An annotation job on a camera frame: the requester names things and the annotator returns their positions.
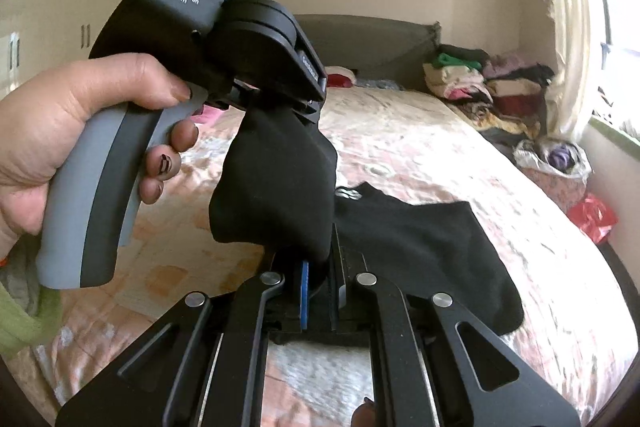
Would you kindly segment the right hand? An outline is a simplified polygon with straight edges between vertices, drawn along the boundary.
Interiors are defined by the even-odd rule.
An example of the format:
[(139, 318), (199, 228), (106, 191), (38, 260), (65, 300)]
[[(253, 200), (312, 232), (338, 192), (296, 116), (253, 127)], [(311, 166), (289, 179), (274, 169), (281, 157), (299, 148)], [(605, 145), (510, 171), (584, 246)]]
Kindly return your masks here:
[(352, 414), (350, 427), (375, 427), (376, 426), (376, 410), (375, 403), (368, 397), (363, 399), (363, 403), (356, 408)]

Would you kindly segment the green sleeve left forearm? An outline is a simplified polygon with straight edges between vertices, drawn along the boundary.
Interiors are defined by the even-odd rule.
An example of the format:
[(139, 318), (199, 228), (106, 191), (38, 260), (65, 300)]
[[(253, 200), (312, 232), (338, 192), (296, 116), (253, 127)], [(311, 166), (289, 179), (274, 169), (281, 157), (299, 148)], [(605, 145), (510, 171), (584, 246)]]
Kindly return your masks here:
[(37, 277), (40, 237), (22, 236), (1, 262), (1, 354), (12, 358), (25, 347), (46, 343), (62, 322), (61, 296)]

